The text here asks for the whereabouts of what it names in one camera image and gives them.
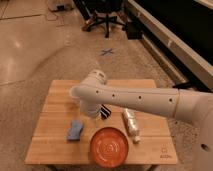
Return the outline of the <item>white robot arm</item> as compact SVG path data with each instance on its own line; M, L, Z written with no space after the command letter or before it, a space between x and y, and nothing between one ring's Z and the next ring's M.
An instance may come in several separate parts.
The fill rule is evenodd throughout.
M101 70L92 70L69 94L91 118L101 104L146 112L191 124L199 129L192 171L213 171L213 93L175 88L117 87Z

